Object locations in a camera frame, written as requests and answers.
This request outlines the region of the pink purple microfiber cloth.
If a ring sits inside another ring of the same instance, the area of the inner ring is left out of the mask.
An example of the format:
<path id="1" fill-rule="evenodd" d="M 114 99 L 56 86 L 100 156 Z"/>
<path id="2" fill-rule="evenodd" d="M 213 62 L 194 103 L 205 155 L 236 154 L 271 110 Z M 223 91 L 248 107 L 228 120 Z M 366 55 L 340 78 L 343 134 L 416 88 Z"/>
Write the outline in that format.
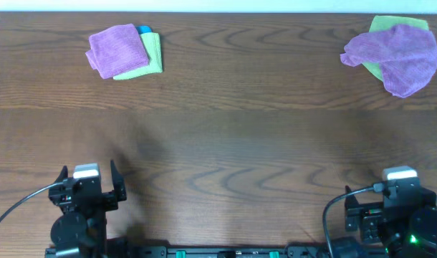
<path id="1" fill-rule="evenodd" d="M 85 54 L 92 69 L 109 79 L 149 64 L 141 36 L 133 24 L 116 25 L 89 37 Z"/>

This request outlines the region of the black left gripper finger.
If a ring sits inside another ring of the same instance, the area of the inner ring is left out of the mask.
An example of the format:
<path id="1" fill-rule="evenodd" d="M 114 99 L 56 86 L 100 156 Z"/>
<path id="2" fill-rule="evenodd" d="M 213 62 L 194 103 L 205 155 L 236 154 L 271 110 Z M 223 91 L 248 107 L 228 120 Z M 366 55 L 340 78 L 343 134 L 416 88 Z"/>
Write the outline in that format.
<path id="1" fill-rule="evenodd" d="M 110 161 L 110 171 L 112 176 L 113 192 L 117 201 L 126 201 L 127 193 L 123 176 L 119 173 L 114 160 Z"/>
<path id="2" fill-rule="evenodd" d="M 68 168 L 67 166 L 63 166 L 62 170 L 59 173 L 59 176 L 54 181 L 55 186 L 63 186 L 64 182 L 66 182 L 68 179 Z"/>

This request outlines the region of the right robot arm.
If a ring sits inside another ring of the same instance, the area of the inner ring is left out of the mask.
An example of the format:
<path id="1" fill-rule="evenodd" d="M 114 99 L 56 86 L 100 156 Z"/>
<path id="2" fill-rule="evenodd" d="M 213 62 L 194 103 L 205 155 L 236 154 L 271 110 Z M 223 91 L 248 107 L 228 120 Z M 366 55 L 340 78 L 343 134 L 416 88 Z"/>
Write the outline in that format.
<path id="1" fill-rule="evenodd" d="M 327 215 L 341 200 L 345 229 L 359 231 L 360 241 L 330 237 Z M 417 177 L 346 186 L 324 207 L 322 226 L 330 257 L 437 257 L 437 195 Z"/>

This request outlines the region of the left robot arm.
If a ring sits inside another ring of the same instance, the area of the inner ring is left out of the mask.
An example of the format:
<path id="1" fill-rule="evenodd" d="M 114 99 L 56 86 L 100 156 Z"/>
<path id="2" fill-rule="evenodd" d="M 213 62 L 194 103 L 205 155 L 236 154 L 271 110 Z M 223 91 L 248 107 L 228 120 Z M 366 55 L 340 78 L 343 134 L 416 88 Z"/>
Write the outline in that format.
<path id="1" fill-rule="evenodd" d="M 76 166 L 71 176 L 66 166 L 62 168 L 48 193 L 62 215 L 50 230 L 53 246 L 45 250 L 46 257 L 107 256 L 106 213 L 127 199 L 124 178 L 114 161 L 110 172 L 113 190 L 104 192 L 96 163 Z"/>

